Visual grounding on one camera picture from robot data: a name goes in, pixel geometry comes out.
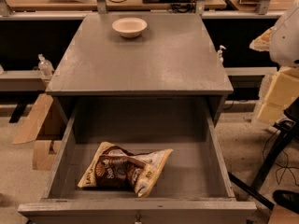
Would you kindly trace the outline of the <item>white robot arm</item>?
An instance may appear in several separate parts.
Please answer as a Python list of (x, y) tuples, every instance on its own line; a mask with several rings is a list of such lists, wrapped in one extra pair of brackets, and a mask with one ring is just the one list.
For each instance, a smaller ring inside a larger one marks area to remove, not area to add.
[(276, 21), (275, 25), (255, 38), (249, 47), (268, 51), (270, 59), (281, 66), (299, 66), (299, 0)]

